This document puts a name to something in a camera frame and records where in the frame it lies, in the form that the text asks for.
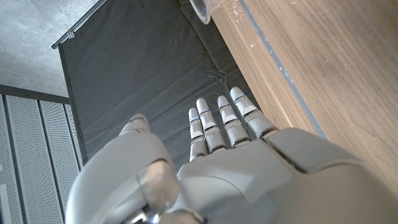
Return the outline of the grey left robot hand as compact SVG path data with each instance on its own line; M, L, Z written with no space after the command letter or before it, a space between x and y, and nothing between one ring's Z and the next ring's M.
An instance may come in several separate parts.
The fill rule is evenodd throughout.
M188 112L190 160L176 169L142 114L73 184L66 223L396 223L397 194L314 134L277 129L237 87Z

